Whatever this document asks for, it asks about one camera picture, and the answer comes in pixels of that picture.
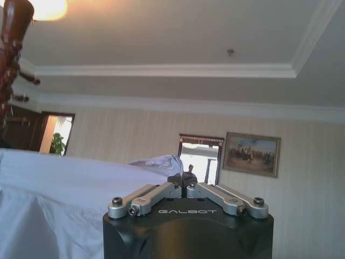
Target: ceiling light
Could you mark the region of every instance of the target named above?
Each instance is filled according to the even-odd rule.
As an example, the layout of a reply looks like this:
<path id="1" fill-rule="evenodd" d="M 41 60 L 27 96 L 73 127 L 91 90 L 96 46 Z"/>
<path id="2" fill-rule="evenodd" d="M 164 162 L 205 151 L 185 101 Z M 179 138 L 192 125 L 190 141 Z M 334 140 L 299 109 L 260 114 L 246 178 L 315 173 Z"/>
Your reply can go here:
<path id="1" fill-rule="evenodd" d="M 29 0 L 34 7 L 33 19 L 35 21 L 54 21 L 63 18 L 67 13 L 67 0 Z"/>

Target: bed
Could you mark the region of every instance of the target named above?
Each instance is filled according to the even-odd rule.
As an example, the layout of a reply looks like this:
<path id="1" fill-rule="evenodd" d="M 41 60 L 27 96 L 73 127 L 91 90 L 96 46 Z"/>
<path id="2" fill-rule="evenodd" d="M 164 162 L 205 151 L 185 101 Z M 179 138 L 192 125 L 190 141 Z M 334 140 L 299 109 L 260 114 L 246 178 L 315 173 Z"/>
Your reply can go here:
<path id="1" fill-rule="evenodd" d="M 176 156 L 130 165 L 0 149 L 0 258 L 103 258 L 115 196 L 182 173 Z"/>

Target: screw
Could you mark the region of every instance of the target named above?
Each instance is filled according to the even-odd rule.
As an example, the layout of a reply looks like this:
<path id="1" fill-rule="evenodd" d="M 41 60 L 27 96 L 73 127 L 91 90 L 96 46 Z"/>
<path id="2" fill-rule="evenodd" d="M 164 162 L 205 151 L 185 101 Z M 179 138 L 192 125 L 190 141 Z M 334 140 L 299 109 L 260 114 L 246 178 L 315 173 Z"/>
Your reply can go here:
<path id="1" fill-rule="evenodd" d="M 265 200 L 260 197 L 255 197 L 254 198 L 254 204 L 263 206 L 265 204 Z"/>
<path id="2" fill-rule="evenodd" d="M 237 215 L 238 216 L 243 216 L 247 213 L 247 209 L 243 206 L 243 205 L 240 205 L 237 207 Z"/>
<path id="3" fill-rule="evenodd" d="M 129 208 L 128 210 L 128 213 L 131 215 L 131 216 L 136 216 L 138 214 L 139 210 L 137 207 L 131 207 Z"/>
<path id="4" fill-rule="evenodd" d="M 121 197 L 115 197 L 112 199 L 112 203 L 114 206 L 120 206 L 120 205 L 122 205 L 122 198 Z"/>

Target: green plant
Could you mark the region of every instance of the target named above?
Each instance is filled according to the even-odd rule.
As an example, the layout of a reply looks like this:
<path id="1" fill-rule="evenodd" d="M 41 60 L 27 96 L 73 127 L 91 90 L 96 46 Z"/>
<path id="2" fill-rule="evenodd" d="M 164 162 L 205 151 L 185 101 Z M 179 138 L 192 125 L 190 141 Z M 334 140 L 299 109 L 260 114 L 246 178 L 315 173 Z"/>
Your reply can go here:
<path id="1" fill-rule="evenodd" d="M 50 154 L 56 154 L 56 155 L 63 155 L 66 145 L 62 142 L 64 137 L 60 135 L 60 133 L 55 133 L 52 145 L 50 146 Z"/>

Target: crown molding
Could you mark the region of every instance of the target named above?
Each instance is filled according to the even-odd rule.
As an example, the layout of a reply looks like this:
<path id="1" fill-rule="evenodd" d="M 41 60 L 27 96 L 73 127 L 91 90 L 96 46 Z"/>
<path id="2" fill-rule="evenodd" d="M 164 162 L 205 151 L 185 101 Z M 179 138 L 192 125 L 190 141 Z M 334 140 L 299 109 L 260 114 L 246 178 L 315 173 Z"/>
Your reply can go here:
<path id="1" fill-rule="evenodd" d="M 34 65 L 34 63 L 30 62 L 29 60 L 27 60 L 26 58 L 21 58 L 19 61 L 20 64 L 20 69 L 30 73 L 30 74 L 36 74 L 36 66 Z"/>
<path id="2" fill-rule="evenodd" d="M 290 64 L 39 66 L 39 76 L 295 78 Z"/>
<path id="3" fill-rule="evenodd" d="M 38 107 L 57 105 L 59 109 L 73 111 L 76 107 L 107 107 L 159 112 L 183 112 L 272 118 L 279 120 L 317 121 L 345 124 L 345 108 L 302 105 L 273 105 L 230 103 L 220 101 L 176 100 L 157 98 L 84 96 L 42 93 Z"/>
<path id="4" fill-rule="evenodd" d="M 343 0 L 320 0 L 318 3 L 307 30 L 291 60 L 291 66 L 296 74 L 299 74 L 302 70 L 342 2 Z"/>

